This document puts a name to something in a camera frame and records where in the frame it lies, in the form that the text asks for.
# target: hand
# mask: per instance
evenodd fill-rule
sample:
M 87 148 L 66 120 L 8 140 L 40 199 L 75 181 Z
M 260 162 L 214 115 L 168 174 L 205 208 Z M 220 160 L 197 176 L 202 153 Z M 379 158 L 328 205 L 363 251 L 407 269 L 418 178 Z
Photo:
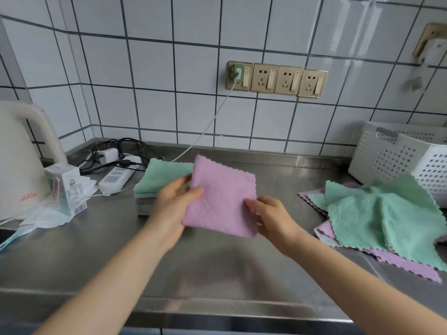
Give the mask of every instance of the hand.
M 165 237 L 166 250 L 171 249 L 182 235 L 182 220 L 189 204 L 203 194 L 203 188 L 183 188 L 191 174 L 172 181 L 158 192 L 148 225 L 155 225 Z
M 264 236 L 285 256 L 289 256 L 293 243 L 298 242 L 302 235 L 307 235 L 289 215 L 281 201 L 260 196 L 257 200 L 244 199 L 252 212 L 260 216 L 259 233 Z

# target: white kettle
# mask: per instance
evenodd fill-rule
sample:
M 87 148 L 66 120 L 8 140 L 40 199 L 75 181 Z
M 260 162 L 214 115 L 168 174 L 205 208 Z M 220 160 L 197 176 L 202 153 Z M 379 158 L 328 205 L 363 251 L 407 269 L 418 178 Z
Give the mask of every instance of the white kettle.
M 25 102 L 0 101 L 0 220 L 42 202 L 50 193 L 42 163 L 33 149 L 23 119 L 40 127 L 54 162 L 67 162 L 44 110 Z

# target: forearm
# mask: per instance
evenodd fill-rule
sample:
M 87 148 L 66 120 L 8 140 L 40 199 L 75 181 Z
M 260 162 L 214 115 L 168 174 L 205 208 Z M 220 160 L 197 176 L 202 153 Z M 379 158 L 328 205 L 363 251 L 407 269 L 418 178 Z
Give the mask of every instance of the forearm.
M 145 226 L 35 335 L 112 335 L 120 332 L 165 253 L 153 224 Z
M 440 334 L 447 321 L 314 237 L 302 235 L 290 256 L 367 334 Z

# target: basket handle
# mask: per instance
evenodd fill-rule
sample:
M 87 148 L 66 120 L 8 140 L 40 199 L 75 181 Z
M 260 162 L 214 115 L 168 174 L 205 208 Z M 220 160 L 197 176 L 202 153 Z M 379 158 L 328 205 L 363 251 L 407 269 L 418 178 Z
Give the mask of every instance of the basket handle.
M 392 138 L 397 138 L 399 136 L 398 133 L 395 133 L 394 131 L 385 129 L 383 127 L 377 127 L 376 131 L 377 131 L 377 133 L 381 133 L 381 134 L 384 134 L 384 135 L 392 137 Z

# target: kettle handle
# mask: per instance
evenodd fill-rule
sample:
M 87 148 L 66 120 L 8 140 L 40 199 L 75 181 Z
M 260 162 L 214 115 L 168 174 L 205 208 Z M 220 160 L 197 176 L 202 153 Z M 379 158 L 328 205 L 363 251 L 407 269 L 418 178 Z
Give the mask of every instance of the kettle handle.
M 45 142 L 53 154 L 55 163 L 68 163 L 53 125 L 50 123 L 47 113 L 41 107 L 35 104 L 11 101 L 7 108 L 9 108 L 11 113 L 17 118 L 30 119 L 40 127 Z

